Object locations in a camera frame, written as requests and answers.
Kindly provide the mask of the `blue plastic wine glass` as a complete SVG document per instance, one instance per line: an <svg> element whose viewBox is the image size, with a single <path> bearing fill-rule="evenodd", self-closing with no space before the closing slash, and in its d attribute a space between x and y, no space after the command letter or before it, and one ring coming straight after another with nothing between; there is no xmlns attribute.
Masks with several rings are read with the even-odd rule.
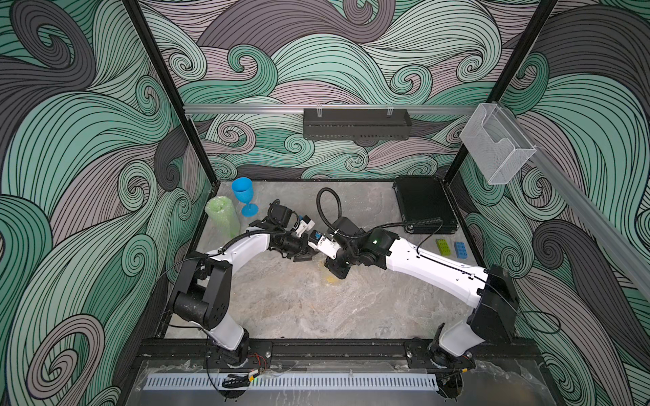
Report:
<svg viewBox="0 0 650 406"><path fill-rule="evenodd" d="M258 206L252 202L254 197L252 181L248 178L238 178L232 183L231 189L237 201L244 205L241 209L241 214L245 218L256 216Z"/></svg>

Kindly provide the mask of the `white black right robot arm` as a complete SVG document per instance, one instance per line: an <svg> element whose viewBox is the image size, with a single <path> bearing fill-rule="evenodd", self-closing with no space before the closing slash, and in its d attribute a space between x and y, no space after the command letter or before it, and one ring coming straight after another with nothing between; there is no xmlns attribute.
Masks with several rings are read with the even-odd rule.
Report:
<svg viewBox="0 0 650 406"><path fill-rule="evenodd" d="M312 231L308 244L326 255L326 267L340 279L353 265L399 272L459 299L469 311L452 326L438 328L429 345L432 362L445 370L469 370L472 350L482 343L511 343L519 316L519 299L511 277L501 267L490 269L456 262L424 250L384 228L355 229L341 218L327 233Z"/></svg>

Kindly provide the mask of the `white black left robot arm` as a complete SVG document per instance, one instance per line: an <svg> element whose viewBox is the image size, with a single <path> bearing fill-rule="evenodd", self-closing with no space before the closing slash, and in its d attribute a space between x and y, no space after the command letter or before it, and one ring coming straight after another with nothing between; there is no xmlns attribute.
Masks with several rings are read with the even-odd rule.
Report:
<svg viewBox="0 0 650 406"><path fill-rule="evenodd" d="M309 216L299 216L273 201L262 220L213 253L195 253L182 265L167 309L205 333L229 365L242 365L249 352L250 334L229 314L232 279L251 259L265 251L278 252L294 262L309 261L316 250L308 244L315 227Z"/></svg>

